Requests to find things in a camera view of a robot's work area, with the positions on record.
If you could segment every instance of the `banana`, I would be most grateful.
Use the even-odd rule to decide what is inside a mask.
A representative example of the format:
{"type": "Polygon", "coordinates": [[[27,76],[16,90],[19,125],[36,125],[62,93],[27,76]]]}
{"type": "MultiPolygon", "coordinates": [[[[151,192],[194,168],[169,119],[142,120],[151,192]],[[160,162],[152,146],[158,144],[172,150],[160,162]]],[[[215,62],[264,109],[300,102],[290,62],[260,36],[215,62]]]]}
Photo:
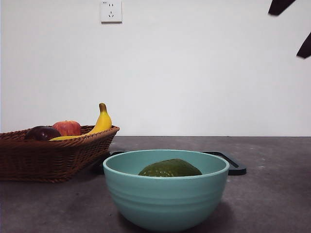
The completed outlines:
{"type": "Polygon", "coordinates": [[[50,141],[67,140],[67,139],[77,138],[77,137],[82,137],[82,136],[90,135],[93,133],[99,133],[99,132],[110,129],[112,126],[112,122],[111,122],[110,116],[108,115],[106,105],[104,103],[100,103],[99,109],[100,109],[99,117],[96,121],[94,128],[90,132],[82,134],[82,135],[76,135],[76,136],[55,137],[55,138],[50,139],[50,141]]]}

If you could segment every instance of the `brown wicker basket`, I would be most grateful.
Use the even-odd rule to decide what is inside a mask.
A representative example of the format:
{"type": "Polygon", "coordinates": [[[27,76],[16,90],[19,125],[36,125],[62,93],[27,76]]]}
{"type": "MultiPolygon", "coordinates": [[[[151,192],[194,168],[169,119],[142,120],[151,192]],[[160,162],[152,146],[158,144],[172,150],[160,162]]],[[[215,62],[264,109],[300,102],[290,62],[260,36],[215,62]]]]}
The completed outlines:
{"type": "MultiPolygon", "coordinates": [[[[82,126],[82,133],[94,126],[82,126]]],[[[25,140],[28,130],[0,133],[0,180],[58,183],[108,151],[120,128],[64,141],[25,140]]]]}

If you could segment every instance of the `dark countertop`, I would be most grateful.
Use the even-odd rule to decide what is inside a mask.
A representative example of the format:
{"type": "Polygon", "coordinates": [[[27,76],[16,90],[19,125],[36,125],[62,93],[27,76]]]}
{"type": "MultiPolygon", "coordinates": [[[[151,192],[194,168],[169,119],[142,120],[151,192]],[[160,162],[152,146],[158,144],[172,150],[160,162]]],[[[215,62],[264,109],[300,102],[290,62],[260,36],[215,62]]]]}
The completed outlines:
{"type": "MultiPolygon", "coordinates": [[[[185,233],[311,232],[311,137],[116,136],[110,151],[225,151],[247,166],[228,176],[212,215],[185,233]]],[[[1,233],[143,233],[117,210],[92,165],[65,183],[0,182],[1,233]]]]}

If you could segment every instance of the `teal bowl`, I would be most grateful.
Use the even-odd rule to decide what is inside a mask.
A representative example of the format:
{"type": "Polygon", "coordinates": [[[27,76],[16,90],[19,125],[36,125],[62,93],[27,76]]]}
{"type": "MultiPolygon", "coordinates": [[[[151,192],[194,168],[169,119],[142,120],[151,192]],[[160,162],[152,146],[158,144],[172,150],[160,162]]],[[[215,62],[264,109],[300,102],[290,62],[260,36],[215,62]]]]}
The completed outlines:
{"type": "Polygon", "coordinates": [[[204,221],[222,198],[229,163],[189,150],[137,150],[105,159],[105,180],[116,207],[132,223],[151,231],[182,231],[204,221]],[[180,158],[202,175],[139,176],[147,165],[180,158]]]}

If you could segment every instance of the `wall socket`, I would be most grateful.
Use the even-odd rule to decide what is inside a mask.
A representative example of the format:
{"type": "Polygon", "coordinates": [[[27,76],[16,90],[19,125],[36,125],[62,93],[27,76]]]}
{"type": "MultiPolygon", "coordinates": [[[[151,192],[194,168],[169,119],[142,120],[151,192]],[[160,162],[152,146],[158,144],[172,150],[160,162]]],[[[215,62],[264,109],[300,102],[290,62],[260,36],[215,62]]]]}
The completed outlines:
{"type": "Polygon", "coordinates": [[[121,23],[122,22],[122,1],[102,0],[101,1],[101,22],[121,23]]]}

